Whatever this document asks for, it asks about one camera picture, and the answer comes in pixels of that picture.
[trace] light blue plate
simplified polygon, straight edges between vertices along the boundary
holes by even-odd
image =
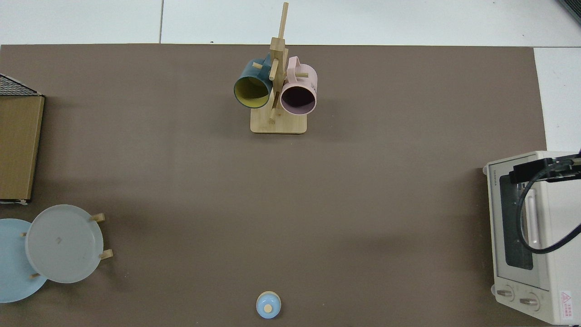
[[[0,303],[29,297],[44,285],[46,278],[36,273],[26,257],[24,244],[30,223],[20,219],[0,219]]]
[[[281,312],[281,298],[271,291],[266,291],[256,300],[256,312],[264,319],[273,319]]]

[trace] white floor tile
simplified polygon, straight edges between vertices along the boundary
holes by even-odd
[[[0,0],[0,44],[159,42],[162,0]]]
[[[290,0],[287,44],[581,46],[557,1]],[[165,0],[163,43],[269,44],[282,0]]]
[[[581,148],[581,48],[536,48],[547,149]]]

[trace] oven door glass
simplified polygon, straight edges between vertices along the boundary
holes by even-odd
[[[533,253],[522,246],[517,232],[518,185],[508,175],[500,176],[500,202],[503,211],[504,258],[507,265],[532,270]]]

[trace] warning label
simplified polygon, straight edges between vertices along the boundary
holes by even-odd
[[[571,292],[561,292],[561,312],[563,319],[573,319],[573,298]]]

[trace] toaster oven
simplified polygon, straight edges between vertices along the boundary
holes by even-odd
[[[511,180],[511,172],[517,165],[574,154],[536,151],[483,168],[492,236],[491,291],[499,303],[555,325],[581,324],[581,236],[553,252],[536,254],[523,246],[518,233],[531,247],[546,248],[574,230],[581,223],[581,180],[534,183],[524,198],[522,215],[517,215],[526,183]]]

